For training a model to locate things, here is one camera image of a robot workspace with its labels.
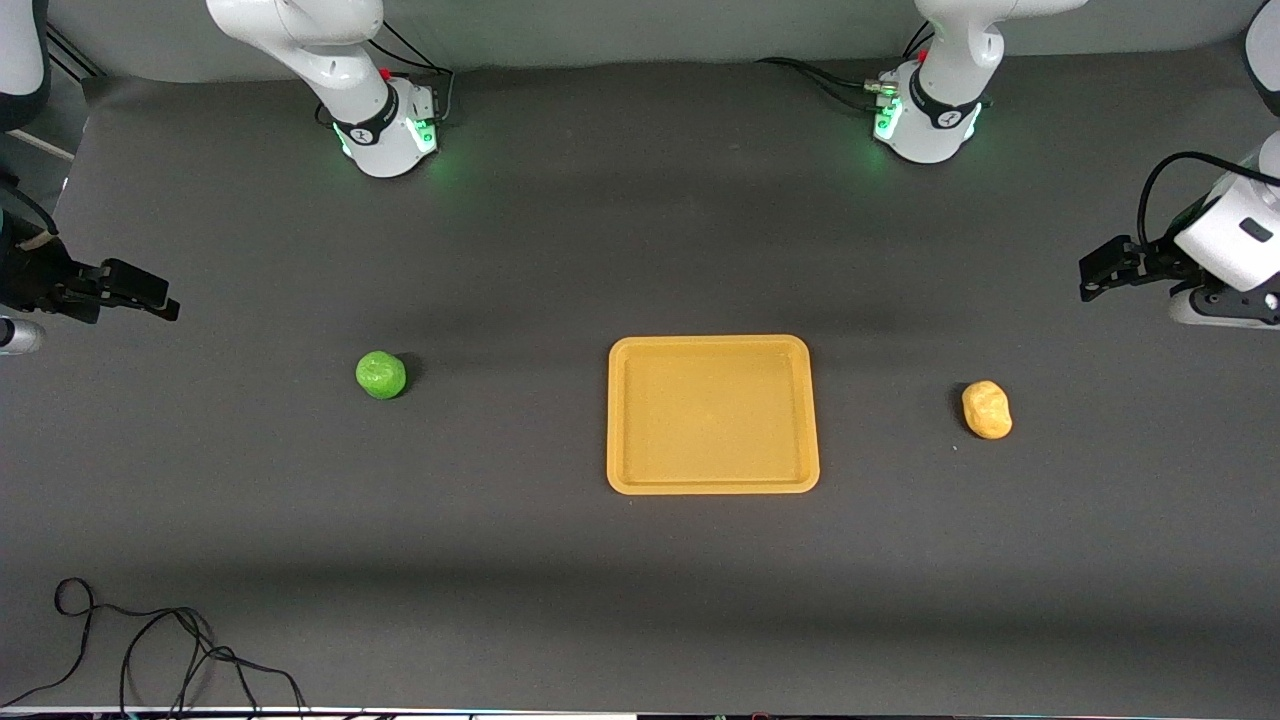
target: green led light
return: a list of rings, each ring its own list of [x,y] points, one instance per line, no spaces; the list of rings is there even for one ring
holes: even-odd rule
[[[342,136],[342,131],[338,129],[338,123],[333,123],[333,133],[338,136],[338,142],[342,143],[342,154],[351,158],[351,147],[347,147],[347,138]]]
[[[404,127],[408,128],[410,136],[413,137],[413,143],[425,155],[435,150],[435,126],[429,120],[415,120],[412,118],[404,118]]]
[[[982,113],[982,102],[978,102],[978,106],[973,109],[973,119],[969,120],[969,129],[964,131],[965,140],[973,137],[973,128],[978,127],[978,115],[980,113]]]
[[[888,140],[893,137],[893,131],[897,129],[897,120],[902,117],[902,100],[895,97],[884,109],[881,110],[884,115],[876,123],[876,136],[881,140]]]

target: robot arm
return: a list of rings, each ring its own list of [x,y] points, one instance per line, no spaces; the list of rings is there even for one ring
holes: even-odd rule
[[[407,173],[436,149],[435,99],[384,79],[360,47],[383,26],[381,0],[206,0],[230,37],[298,74],[334,118],[343,151],[366,174]]]
[[[1258,10],[1245,36],[1245,67],[1280,117],[1280,1]],[[1160,173],[1181,159],[1228,170],[1179,214],[1162,237],[1147,240],[1146,208]],[[1138,237],[1119,236],[1080,260],[1080,299],[1128,284],[1175,281],[1174,320],[1197,325],[1280,329],[1280,132],[1244,165],[1202,152],[1178,152],[1152,170],[1138,209]]]
[[[47,0],[0,3],[0,129],[29,123],[49,99],[49,55],[44,44]],[[52,218],[17,188],[0,168],[0,196],[8,195],[41,217],[44,227],[0,210],[0,305],[42,310],[96,323],[102,307],[134,307],[166,320],[178,318],[169,283],[122,260],[99,266],[68,254]],[[0,355],[31,352],[45,331],[31,320],[0,318]]]
[[[1065,13],[1088,0],[915,0],[933,26],[925,60],[881,74],[900,97],[886,100],[874,137],[913,163],[941,163],[973,135],[979,97],[1005,58],[997,22]]]

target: gray wall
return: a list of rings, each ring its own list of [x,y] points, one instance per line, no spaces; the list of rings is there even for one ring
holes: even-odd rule
[[[1175,50],[1239,32],[1261,0],[1093,0],[1004,26],[1012,54]],[[52,0],[50,17],[109,70],[178,82],[287,77],[223,36],[204,0]],[[920,18],[910,0],[387,0],[438,63],[466,69],[644,60],[878,58]]]

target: green ball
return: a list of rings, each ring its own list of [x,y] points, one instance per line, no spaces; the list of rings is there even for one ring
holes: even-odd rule
[[[375,350],[356,364],[356,382],[378,400],[390,400],[404,389],[404,364],[390,352]]]

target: yellow tray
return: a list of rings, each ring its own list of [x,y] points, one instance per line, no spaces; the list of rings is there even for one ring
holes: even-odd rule
[[[818,482],[809,348],[788,334],[620,340],[607,471],[623,495],[808,491]]]

